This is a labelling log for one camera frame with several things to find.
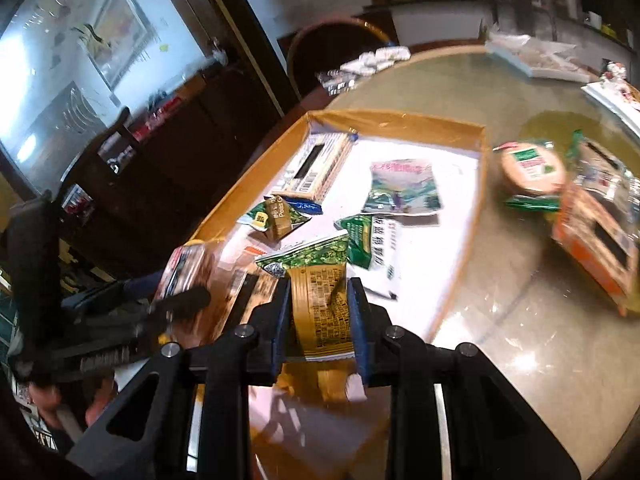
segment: gold trim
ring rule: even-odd
[[[246,44],[246,41],[242,37],[242,34],[240,33],[240,30],[238,29],[236,22],[231,16],[231,13],[229,13],[229,10],[226,8],[225,3],[222,0],[215,0],[215,2],[218,4],[218,7],[222,11],[222,14],[226,19],[226,22],[229,24],[229,27],[231,27],[231,30],[233,31],[233,34],[238,39],[238,42],[240,43],[240,47],[242,47],[242,50],[244,50],[244,53],[249,58],[249,62],[254,67],[254,70],[256,71],[258,78],[260,78],[260,82],[262,83],[262,86],[264,86],[264,89],[267,91],[267,94],[269,94],[269,97],[273,102],[273,105],[276,107],[276,110],[278,111],[280,116],[284,117],[284,112],[282,111],[282,107],[280,106],[280,103],[278,102],[276,95],[273,93],[273,90],[271,90],[271,86],[269,85],[267,78],[265,78],[264,74],[262,73],[262,70],[260,70],[260,66],[258,65],[258,62],[255,60],[254,55],[249,50],[249,46]]]

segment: glass tabletop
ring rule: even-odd
[[[55,194],[123,107],[136,115],[206,62],[171,0],[24,0],[0,38],[0,141]]]
[[[330,107],[472,121],[486,126],[492,146],[550,139],[561,153],[581,129],[640,174],[634,134],[579,84],[527,78],[482,47],[415,56],[340,95]],[[472,254],[434,343],[476,343],[586,478],[640,405],[640,325],[637,316],[621,318],[604,291],[556,245],[544,215],[504,206],[501,178],[491,154]]]

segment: framed picture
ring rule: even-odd
[[[106,0],[86,42],[89,58],[113,91],[153,36],[136,0]]]

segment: round table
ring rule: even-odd
[[[640,143],[580,85],[527,78],[482,46],[425,52],[377,74],[330,108],[388,108],[484,124],[491,145],[551,139],[562,153],[582,129],[640,174]],[[434,338],[475,342],[590,476],[640,405],[640,324],[550,238],[543,214],[502,203],[490,155],[472,254]],[[370,470],[383,456],[371,453]]]

